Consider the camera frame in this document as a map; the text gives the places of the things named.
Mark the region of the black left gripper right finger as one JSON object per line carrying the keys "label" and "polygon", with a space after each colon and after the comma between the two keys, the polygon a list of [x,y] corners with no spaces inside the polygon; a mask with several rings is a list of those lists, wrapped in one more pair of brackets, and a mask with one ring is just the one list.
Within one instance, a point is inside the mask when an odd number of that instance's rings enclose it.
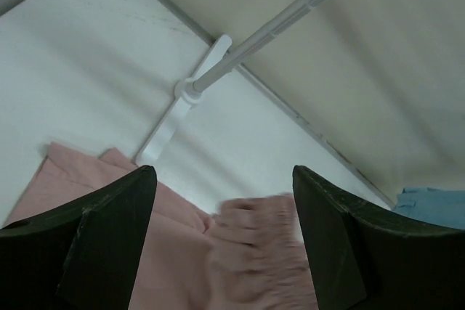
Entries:
{"label": "black left gripper right finger", "polygon": [[321,309],[462,309],[464,231],[410,219],[293,169]]}

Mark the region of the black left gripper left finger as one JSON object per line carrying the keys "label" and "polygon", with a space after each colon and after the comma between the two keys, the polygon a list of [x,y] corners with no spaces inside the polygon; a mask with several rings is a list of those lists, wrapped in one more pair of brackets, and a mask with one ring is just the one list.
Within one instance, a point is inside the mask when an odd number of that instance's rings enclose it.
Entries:
{"label": "black left gripper left finger", "polygon": [[2,309],[127,309],[155,200],[154,167],[1,229]]}

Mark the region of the pink trousers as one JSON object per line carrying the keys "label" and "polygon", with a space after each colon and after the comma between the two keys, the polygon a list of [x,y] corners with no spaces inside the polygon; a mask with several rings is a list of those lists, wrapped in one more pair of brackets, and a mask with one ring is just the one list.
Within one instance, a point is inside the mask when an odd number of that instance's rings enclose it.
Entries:
{"label": "pink trousers", "polygon": [[[136,168],[53,143],[8,222],[56,208]],[[131,309],[316,309],[292,195],[226,200],[210,215],[158,184]]]}

